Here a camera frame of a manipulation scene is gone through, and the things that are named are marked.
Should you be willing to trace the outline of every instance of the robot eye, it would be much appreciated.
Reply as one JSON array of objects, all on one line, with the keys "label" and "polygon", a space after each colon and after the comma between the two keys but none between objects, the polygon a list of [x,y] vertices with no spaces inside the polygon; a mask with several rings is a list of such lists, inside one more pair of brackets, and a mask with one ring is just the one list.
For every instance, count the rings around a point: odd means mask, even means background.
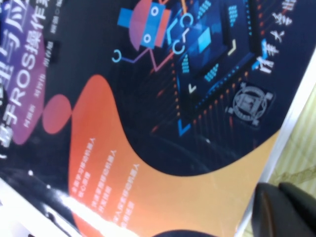
[{"label": "robot eye", "polygon": [[144,42],[149,43],[152,40],[152,37],[149,34],[144,35]]},{"label": "robot eye", "polygon": [[158,13],[159,13],[158,7],[157,6],[153,6],[151,11],[150,11],[150,13],[151,13],[152,16],[157,16]]}]

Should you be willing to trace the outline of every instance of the circuit board graphic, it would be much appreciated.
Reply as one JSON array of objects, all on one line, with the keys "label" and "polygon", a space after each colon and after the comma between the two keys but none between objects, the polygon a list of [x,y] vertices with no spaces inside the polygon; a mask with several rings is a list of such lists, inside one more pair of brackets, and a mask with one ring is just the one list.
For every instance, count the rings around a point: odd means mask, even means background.
[{"label": "circuit board graphic", "polygon": [[[112,62],[125,85],[114,93],[124,92],[118,110],[139,156],[170,174],[211,172],[276,132],[286,111],[271,107],[279,104],[279,93],[293,94],[282,92],[289,82],[276,77],[287,74],[283,61],[298,30],[297,5],[292,0],[141,0],[122,7],[118,31],[124,40]],[[152,141],[139,148],[136,143],[145,137]],[[157,159],[149,158],[154,146],[165,149]],[[194,164],[175,161],[172,169],[163,167],[173,160],[168,154],[176,146],[186,147],[181,156]]]}]

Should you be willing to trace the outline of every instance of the black object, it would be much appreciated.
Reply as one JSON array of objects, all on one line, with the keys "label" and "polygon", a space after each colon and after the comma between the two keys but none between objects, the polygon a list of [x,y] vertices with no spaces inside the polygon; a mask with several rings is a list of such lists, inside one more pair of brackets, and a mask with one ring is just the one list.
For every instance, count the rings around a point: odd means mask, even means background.
[{"label": "black object", "polygon": [[255,237],[315,237],[316,200],[290,183],[259,183],[251,224]]}]

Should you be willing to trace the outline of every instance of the blue square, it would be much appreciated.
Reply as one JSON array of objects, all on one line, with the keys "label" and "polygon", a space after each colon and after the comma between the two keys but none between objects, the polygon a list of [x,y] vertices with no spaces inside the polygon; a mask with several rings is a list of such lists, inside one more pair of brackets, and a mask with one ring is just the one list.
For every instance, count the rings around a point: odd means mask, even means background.
[{"label": "blue square", "polygon": [[197,42],[198,50],[200,53],[202,53],[203,50],[205,50],[206,47],[208,47],[212,43],[211,32],[209,27],[199,36]]}]

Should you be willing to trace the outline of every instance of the book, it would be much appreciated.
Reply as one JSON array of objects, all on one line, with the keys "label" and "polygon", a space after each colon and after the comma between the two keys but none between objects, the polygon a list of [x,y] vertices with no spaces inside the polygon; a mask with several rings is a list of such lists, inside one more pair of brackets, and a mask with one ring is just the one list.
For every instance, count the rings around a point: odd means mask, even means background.
[{"label": "book", "polygon": [[34,236],[234,235],[314,52],[315,6],[3,1],[0,200]]}]

